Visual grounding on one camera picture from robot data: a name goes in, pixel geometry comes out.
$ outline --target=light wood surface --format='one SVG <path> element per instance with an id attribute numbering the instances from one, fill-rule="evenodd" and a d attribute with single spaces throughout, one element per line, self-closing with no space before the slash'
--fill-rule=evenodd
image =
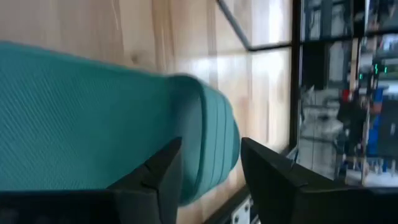
<path id="1" fill-rule="evenodd" d="M 225 1 L 252 43 L 290 39 L 290 0 Z M 287 145 L 290 51 L 247 54 L 215 0 L 2 0 L 0 30 L 1 40 L 193 75 L 228 97 L 242 136 Z M 205 221 L 243 185 L 239 161 L 177 222 Z"/>

